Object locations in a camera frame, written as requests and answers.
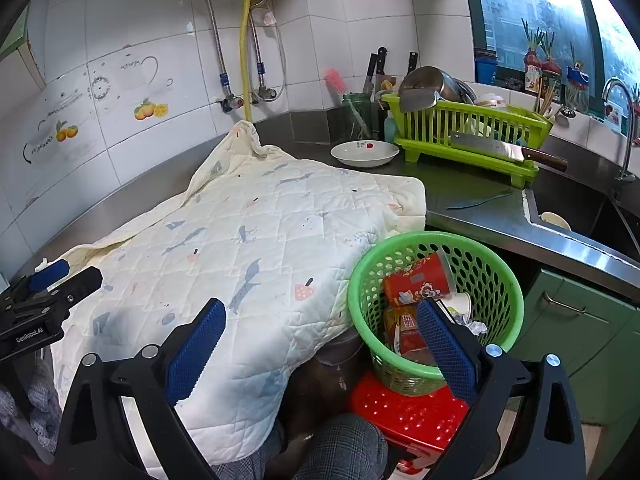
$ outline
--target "countertop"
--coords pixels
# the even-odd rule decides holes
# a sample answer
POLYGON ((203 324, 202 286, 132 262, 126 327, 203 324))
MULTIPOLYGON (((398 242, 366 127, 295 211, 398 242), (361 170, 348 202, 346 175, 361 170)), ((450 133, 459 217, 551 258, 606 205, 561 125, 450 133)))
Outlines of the countertop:
MULTIPOLYGON (((129 182, 60 231, 24 264, 19 274, 33 272, 43 257, 51 261, 75 245, 94 242, 183 192, 214 145, 213 141, 204 142, 129 182)), ((295 142, 286 151, 296 158, 341 166, 330 149, 328 144, 295 142)), ((439 158, 423 155, 417 164, 406 162, 402 152, 392 162, 364 171, 421 180, 426 190, 427 226, 526 256, 640 304, 640 264, 578 234, 531 223, 529 219, 536 219, 538 213, 530 189, 523 192, 495 173, 439 158), (471 208, 447 209, 505 192, 512 194, 471 208)))

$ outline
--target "blue plastic container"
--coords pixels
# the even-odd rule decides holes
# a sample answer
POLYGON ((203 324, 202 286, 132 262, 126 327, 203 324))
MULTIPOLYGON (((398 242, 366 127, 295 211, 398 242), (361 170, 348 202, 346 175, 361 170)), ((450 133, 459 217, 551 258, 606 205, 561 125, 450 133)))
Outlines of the blue plastic container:
POLYGON ((487 57, 476 57, 476 82, 485 85, 495 85, 495 73, 498 61, 487 57))

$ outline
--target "red paper cup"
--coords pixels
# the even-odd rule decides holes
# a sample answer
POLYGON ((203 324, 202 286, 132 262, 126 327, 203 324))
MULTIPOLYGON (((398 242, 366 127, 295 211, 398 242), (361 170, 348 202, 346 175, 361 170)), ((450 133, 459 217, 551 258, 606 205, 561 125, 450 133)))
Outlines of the red paper cup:
POLYGON ((456 282, 442 249, 412 266, 387 276, 383 283, 389 304, 399 306, 423 298, 439 298, 456 292, 456 282))

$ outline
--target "basket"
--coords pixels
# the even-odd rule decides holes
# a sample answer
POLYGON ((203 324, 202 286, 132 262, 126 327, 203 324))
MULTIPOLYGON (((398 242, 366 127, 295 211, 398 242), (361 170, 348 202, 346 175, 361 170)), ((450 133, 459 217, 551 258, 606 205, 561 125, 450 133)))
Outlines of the basket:
POLYGON ((482 321, 488 333, 478 341, 511 349, 524 317, 522 291, 513 272, 491 249, 469 238, 443 232, 411 232, 372 247, 356 265, 347 292, 353 323, 369 347, 378 379, 406 396, 421 396, 444 386, 440 369, 396 355, 384 341, 382 312, 386 298, 382 280, 414 261, 442 248, 459 292, 473 303, 472 319, 482 321))
POLYGON ((543 116, 517 106, 508 112, 439 100, 433 108, 402 113, 397 95, 384 95, 398 125, 395 142, 404 148, 405 159, 417 162, 421 153, 487 168, 511 176, 511 185, 523 189, 538 174, 534 162, 522 164, 451 147, 450 134, 459 132, 540 148, 553 126, 543 116))

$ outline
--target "red plastic stool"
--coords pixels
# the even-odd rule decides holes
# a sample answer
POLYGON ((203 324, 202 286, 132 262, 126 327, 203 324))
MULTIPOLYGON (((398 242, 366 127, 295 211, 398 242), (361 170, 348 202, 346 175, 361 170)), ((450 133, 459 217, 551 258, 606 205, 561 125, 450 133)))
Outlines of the red plastic stool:
POLYGON ((376 426, 387 441, 420 458, 412 473, 436 462, 468 410, 448 386, 425 396, 405 397, 385 388, 370 370, 351 393, 350 407, 376 426))

